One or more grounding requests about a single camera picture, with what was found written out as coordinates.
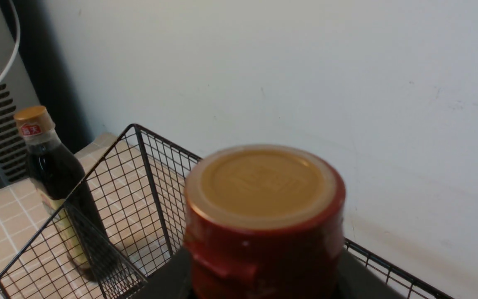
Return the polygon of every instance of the red jar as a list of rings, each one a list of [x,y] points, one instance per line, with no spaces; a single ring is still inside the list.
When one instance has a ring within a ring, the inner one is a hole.
[[[317,156],[270,145],[202,160],[186,180],[184,245],[201,299],[329,298],[344,182]]]

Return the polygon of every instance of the metal grid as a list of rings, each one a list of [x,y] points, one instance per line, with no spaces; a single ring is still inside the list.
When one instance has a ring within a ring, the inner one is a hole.
[[[182,246],[184,179],[200,160],[139,125],[127,127],[77,186],[89,187],[107,236],[70,195],[0,274],[0,298],[130,297]],[[71,248],[56,229],[64,216],[99,284],[83,280],[68,259]],[[345,248],[408,299],[452,299],[350,240]]]

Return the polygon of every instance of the soy sauce bottle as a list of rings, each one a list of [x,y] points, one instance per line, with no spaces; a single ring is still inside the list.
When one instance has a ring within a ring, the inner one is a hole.
[[[27,144],[27,169],[30,179],[40,193],[44,208],[49,214],[53,214],[85,176],[84,169],[60,142],[55,124],[44,106],[21,110],[14,118],[19,133]],[[87,183],[81,184],[70,200],[72,206],[88,218],[100,233],[107,236]],[[90,235],[89,228],[86,228],[87,233],[78,233],[79,229],[83,230],[82,217],[79,218],[74,212],[64,208],[53,218],[53,222],[68,249],[68,258],[72,265],[85,279],[96,282],[97,278],[91,271],[90,263],[77,237]]]

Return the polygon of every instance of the gold bottle cap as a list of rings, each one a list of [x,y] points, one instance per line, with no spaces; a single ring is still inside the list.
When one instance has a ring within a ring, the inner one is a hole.
[[[45,106],[32,106],[14,115],[16,126],[23,137],[46,133],[55,128],[55,123]]]
[[[332,202],[332,169],[307,152],[274,145],[225,149],[189,174],[186,198],[205,219],[228,227],[267,230],[303,223]]]

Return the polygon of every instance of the bottle cap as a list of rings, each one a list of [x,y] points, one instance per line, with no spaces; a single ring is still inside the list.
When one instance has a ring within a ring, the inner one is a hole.
[[[186,183],[186,199],[212,223],[272,230],[303,223],[333,201],[336,179],[318,157],[299,149],[251,145],[203,159]]]
[[[20,110],[15,113],[14,120],[23,137],[39,135],[55,128],[55,123],[45,106],[32,106]]]

